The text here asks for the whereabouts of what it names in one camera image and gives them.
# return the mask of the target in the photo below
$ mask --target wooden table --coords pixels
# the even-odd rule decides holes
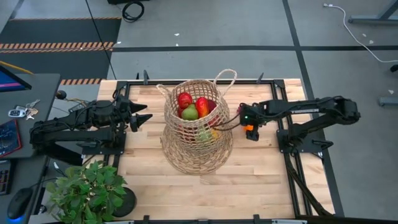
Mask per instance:
[[[98,100],[111,100],[116,82],[102,81]],[[290,101],[305,99],[299,79],[286,79],[285,84]],[[225,95],[231,117],[241,102],[251,104],[271,100],[268,86],[234,85]],[[164,97],[155,86],[142,85],[131,88],[129,99],[148,105],[140,114],[152,113],[154,116],[141,126],[139,132],[132,133],[129,129],[127,132],[125,153],[120,158],[118,172],[136,193],[137,207],[123,220],[142,220],[144,215],[150,215],[151,220],[252,219],[253,214],[260,214],[260,218],[294,217],[284,157],[279,152],[275,135],[276,122],[259,129],[258,142],[247,140],[242,127],[235,128],[234,148],[225,165],[211,174],[186,175],[175,170],[162,152]],[[307,114],[292,118],[295,123],[310,119]],[[301,154],[301,159],[308,188],[333,213],[321,160],[313,154]],[[304,214],[302,194],[297,185],[296,189]]]

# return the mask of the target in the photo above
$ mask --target keyboard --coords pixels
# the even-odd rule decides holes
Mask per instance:
[[[0,196],[9,194],[11,190],[12,169],[10,160],[0,161]]]

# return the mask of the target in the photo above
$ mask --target computer monitor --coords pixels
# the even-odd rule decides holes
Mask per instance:
[[[0,65],[0,92],[30,89],[32,86]]]

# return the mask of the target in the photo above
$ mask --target hazard stripe tape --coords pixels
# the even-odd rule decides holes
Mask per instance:
[[[95,50],[104,50],[103,48],[95,48],[95,49],[57,49],[57,50],[0,50],[0,54],[9,54],[9,53],[48,53],[48,52],[82,52],[82,51],[95,51]],[[112,48],[107,47],[105,50],[113,51]]]
[[[33,20],[80,20],[80,19],[91,19],[91,17],[79,17],[79,18],[17,18],[10,19],[10,21],[33,21]],[[94,17],[94,19],[122,19],[121,17]]]
[[[37,50],[37,49],[103,49],[104,47],[113,47],[113,42],[69,42],[69,43],[17,43],[1,44],[1,50]]]
[[[102,80],[106,80],[106,78],[64,79],[61,81],[61,85],[95,85],[100,84]]]

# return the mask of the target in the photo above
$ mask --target gray concrete floor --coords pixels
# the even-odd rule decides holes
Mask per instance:
[[[343,13],[322,7],[324,2],[289,0],[300,44],[356,45],[342,25]],[[388,2],[327,1],[344,8],[348,16],[377,14]],[[89,3],[95,17],[120,16],[119,9],[106,1]],[[0,30],[16,4],[17,0],[0,1]],[[122,21],[118,47],[293,44],[280,0],[152,0],[144,5],[146,13],[140,21]],[[25,0],[16,17],[88,16],[81,0]],[[364,43],[371,40],[373,45],[398,45],[396,26],[348,25]],[[326,138],[335,143],[330,155],[345,215],[398,220],[398,165],[394,160],[398,156],[398,110],[377,105],[378,97],[391,96],[389,90],[398,92],[398,74],[389,73],[391,64],[377,62],[366,51],[303,54],[315,96],[352,98],[363,116],[354,125],[325,130]],[[398,52],[393,50],[375,54],[383,60],[398,59]],[[152,79],[212,78],[223,68],[236,69],[239,78],[257,78],[262,72],[264,78],[302,77],[295,52],[290,51],[123,52],[113,53],[111,62],[117,78],[122,79],[134,79],[143,69]],[[98,85],[60,89],[70,97],[92,100]],[[56,101],[54,106],[67,110],[72,103]],[[54,109],[50,117],[64,115]],[[42,223],[44,218],[32,220]]]

